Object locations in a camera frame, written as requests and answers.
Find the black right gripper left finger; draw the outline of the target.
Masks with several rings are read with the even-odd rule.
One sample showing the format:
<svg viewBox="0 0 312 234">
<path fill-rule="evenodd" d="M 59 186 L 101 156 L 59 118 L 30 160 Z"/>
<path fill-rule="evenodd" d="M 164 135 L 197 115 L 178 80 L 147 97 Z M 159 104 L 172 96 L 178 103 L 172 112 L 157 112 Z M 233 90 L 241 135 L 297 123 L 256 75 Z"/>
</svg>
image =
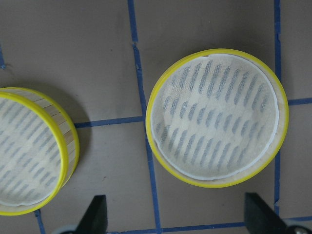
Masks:
<svg viewBox="0 0 312 234">
<path fill-rule="evenodd" d="M 76 227 L 75 234 L 105 234 L 108 228 L 106 195 L 96 195 Z"/>
</svg>

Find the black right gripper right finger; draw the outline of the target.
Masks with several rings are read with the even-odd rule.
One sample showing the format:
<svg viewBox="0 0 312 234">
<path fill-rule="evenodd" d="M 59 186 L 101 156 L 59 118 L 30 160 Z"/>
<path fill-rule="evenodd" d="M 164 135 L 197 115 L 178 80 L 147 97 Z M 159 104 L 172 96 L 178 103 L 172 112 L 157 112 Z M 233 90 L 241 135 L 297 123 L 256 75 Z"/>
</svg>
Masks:
<svg viewBox="0 0 312 234">
<path fill-rule="evenodd" d="M 285 234 L 287 225 L 257 193 L 245 193 L 244 224 L 250 234 Z"/>
</svg>

